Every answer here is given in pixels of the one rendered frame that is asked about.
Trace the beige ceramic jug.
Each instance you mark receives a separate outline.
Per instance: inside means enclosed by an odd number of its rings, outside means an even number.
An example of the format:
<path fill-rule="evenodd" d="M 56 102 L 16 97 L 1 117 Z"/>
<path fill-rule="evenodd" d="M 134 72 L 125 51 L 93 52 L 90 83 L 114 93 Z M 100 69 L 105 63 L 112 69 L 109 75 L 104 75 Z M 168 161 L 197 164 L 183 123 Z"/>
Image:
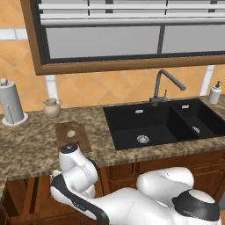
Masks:
<path fill-rule="evenodd" d="M 61 113 L 61 107 L 57 103 L 56 98 L 48 98 L 43 100 L 44 103 L 44 113 L 49 119 L 57 118 Z"/>

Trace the white paper towel roll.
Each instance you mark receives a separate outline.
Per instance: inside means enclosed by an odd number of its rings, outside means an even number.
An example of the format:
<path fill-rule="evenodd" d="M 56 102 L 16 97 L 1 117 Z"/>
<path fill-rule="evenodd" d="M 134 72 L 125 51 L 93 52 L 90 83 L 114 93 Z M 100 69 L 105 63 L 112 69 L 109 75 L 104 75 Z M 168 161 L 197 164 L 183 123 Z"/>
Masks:
<path fill-rule="evenodd" d="M 2 122 L 5 126 L 19 126 L 28 119 L 28 114 L 23 112 L 16 84 L 6 78 L 0 79 L 0 105 L 4 112 Z"/>

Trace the brown wooden cutting board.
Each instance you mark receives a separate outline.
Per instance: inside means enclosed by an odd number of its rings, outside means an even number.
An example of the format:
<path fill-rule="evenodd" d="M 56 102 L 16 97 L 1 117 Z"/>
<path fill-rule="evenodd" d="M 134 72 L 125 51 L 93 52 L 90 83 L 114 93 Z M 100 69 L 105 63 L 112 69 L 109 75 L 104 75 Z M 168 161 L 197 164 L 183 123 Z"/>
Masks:
<path fill-rule="evenodd" d="M 69 138 L 67 136 L 67 132 L 69 130 L 74 130 L 76 132 L 75 136 Z M 58 123 L 55 125 L 55 133 L 58 149 L 62 148 L 67 144 L 75 143 L 78 145 L 78 147 L 83 153 L 92 152 L 84 125 L 82 125 L 81 123 L 78 123 L 76 121 Z"/>

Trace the wood framed window with blinds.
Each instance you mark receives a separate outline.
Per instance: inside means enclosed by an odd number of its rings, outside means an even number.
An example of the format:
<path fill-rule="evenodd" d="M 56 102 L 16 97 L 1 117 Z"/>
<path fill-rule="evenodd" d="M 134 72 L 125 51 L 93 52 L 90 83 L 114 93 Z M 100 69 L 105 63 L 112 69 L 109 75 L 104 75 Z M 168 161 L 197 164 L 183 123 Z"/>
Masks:
<path fill-rule="evenodd" d="M 225 64 L 225 0 L 20 0 L 37 75 Z"/>

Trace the black double sink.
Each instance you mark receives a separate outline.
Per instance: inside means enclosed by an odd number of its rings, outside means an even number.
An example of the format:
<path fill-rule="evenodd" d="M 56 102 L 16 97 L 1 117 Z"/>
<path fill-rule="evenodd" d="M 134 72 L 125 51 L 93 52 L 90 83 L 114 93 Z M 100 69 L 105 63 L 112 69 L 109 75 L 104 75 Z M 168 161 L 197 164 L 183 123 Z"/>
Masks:
<path fill-rule="evenodd" d="M 225 136 L 225 120 L 200 99 L 107 106 L 117 150 Z"/>

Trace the white soap dispenser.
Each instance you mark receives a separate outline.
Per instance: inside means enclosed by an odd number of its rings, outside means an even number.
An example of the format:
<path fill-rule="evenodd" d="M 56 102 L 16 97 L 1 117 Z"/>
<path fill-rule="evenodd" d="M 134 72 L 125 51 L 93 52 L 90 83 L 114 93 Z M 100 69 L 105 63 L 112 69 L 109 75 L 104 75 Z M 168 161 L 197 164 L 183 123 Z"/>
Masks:
<path fill-rule="evenodd" d="M 217 104 L 221 95 L 221 81 L 218 81 L 216 85 L 211 89 L 207 102 L 209 104 Z"/>

